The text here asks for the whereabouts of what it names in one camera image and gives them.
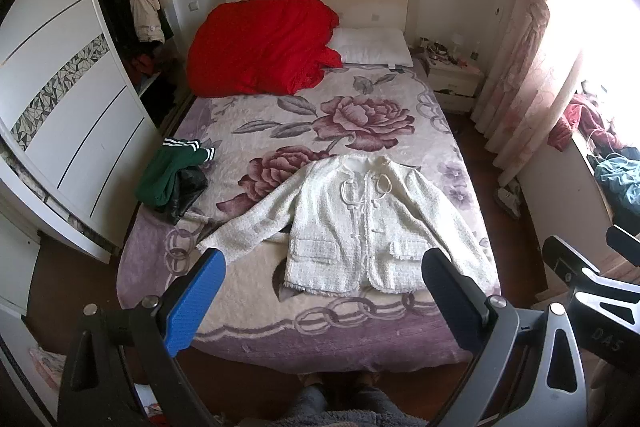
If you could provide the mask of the teal clothes on sill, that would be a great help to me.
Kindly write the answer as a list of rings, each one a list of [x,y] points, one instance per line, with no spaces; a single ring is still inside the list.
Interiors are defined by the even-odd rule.
[[[594,179],[612,208],[613,223],[639,234],[639,161],[622,155],[589,155]]]

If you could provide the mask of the white shoe on floor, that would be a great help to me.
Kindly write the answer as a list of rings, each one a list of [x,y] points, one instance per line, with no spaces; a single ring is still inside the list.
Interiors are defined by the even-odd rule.
[[[499,187],[495,193],[496,203],[513,219],[521,218],[521,199],[506,187]]]

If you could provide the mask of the white sliding wardrobe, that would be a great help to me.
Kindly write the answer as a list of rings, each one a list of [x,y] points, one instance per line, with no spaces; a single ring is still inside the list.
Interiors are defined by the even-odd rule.
[[[1,0],[1,297],[25,310],[43,236],[109,262],[160,145],[99,0]]]

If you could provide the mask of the pink floral curtain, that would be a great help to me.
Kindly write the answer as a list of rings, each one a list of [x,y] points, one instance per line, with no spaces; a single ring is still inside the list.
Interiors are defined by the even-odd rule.
[[[570,88],[554,90],[550,75],[540,69],[550,20],[548,0],[516,0],[472,112],[476,130],[487,139],[486,150],[496,155],[500,187],[532,159],[570,99]]]

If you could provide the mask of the green striped garment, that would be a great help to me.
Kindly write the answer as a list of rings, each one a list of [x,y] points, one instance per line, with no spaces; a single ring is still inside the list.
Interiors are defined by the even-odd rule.
[[[208,187],[203,167],[215,152],[198,140],[166,138],[144,169],[134,195],[176,225]]]

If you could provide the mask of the white tweed jacket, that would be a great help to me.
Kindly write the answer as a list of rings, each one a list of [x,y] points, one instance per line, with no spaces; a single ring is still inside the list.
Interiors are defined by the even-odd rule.
[[[431,248],[484,291],[498,283],[491,254],[446,194],[386,156],[311,162],[197,247],[216,248],[232,263],[282,229],[290,231],[284,283],[306,293],[422,291],[422,258]]]

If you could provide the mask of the white bedside table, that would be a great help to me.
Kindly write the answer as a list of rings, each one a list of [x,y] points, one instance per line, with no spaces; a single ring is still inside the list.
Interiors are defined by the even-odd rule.
[[[485,80],[484,72],[470,58],[438,41],[420,38],[420,46],[428,68],[428,84],[440,107],[448,113],[471,113]]]

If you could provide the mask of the white pillow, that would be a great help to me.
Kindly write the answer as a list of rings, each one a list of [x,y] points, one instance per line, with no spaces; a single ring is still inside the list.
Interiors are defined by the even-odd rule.
[[[337,52],[346,64],[401,67],[413,64],[405,36],[397,28],[337,27],[328,48]]]

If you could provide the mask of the floral purple bed blanket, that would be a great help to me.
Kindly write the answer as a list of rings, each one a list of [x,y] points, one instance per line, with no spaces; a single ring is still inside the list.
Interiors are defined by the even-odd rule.
[[[215,247],[227,272],[194,338],[209,355],[290,374],[464,361],[422,257],[439,249],[485,293],[500,283],[443,83],[422,61],[348,64],[293,95],[200,98],[177,136],[214,152],[206,190],[176,223],[139,209],[120,303]]]

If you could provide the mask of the red clothes on sill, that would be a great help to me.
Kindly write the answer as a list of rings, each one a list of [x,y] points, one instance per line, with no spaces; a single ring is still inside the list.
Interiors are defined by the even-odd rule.
[[[587,141],[597,148],[619,152],[625,145],[605,126],[596,106],[585,95],[574,94],[563,114],[551,129],[547,143],[555,150],[563,152],[572,141],[573,134],[579,131]]]

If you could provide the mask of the red duvet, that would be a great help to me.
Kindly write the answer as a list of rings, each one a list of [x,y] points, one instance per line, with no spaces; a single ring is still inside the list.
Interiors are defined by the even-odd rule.
[[[191,43],[186,77],[200,98],[292,95],[343,66],[329,48],[338,15],[319,0],[221,3]]]

